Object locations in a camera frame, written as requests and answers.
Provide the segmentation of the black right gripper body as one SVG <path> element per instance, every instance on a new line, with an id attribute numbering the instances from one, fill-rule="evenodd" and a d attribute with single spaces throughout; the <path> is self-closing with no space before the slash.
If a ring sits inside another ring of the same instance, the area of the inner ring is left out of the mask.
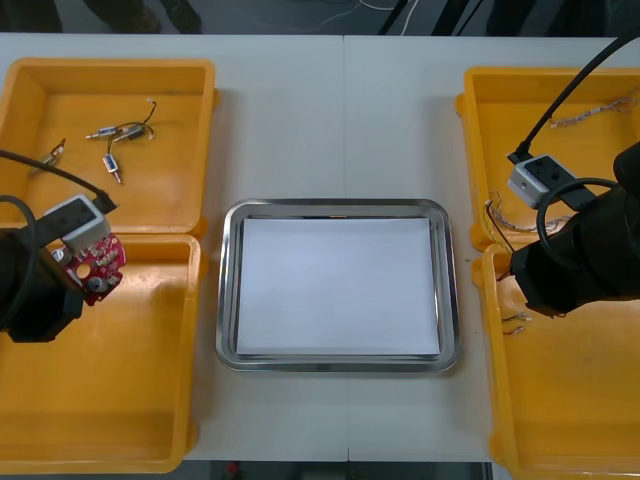
<path id="1" fill-rule="evenodd" d="M 558 265 L 537 243 L 512 254 L 510 273 L 526 306 L 542 315 L 565 315 L 591 301 L 591 285 L 581 273 Z"/>

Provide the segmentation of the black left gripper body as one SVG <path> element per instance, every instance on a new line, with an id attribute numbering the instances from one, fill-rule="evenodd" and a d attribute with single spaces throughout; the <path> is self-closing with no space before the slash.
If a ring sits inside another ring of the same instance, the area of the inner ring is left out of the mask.
<path id="1" fill-rule="evenodd" d="M 53 341 L 82 314 L 84 294 L 78 284 L 40 249 L 17 310 L 7 319 L 7 334 L 15 343 Z"/>

